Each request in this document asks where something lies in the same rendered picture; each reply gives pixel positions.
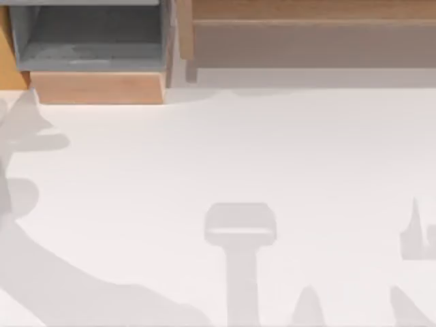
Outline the pale wooden drawer front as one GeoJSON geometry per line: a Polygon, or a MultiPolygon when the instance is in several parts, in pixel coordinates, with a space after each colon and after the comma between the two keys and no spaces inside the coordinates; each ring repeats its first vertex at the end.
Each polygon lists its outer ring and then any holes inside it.
{"type": "Polygon", "coordinates": [[[42,104],[163,104],[165,72],[31,72],[42,104]]]}

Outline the wooden open shelf unit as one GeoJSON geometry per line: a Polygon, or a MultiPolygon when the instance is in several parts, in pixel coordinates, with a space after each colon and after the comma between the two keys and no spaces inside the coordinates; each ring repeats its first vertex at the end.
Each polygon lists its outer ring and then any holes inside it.
{"type": "Polygon", "coordinates": [[[175,0],[204,69],[436,68],[436,0],[175,0]]]}

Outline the pulled-out grey pierced drawer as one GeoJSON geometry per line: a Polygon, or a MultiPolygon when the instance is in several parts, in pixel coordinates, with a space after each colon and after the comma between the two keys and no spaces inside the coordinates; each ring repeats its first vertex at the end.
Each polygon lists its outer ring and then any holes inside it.
{"type": "Polygon", "coordinates": [[[160,72],[172,0],[0,0],[10,10],[18,69],[160,72]]]}

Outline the wooden cupboard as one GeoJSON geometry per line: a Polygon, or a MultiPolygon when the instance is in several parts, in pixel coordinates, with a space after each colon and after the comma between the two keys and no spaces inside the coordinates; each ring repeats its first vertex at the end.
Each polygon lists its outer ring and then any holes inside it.
{"type": "Polygon", "coordinates": [[[0,5],[0,91],[24,91],[30,81],[29,72],[16,68],[9,7],[0,5]]]}

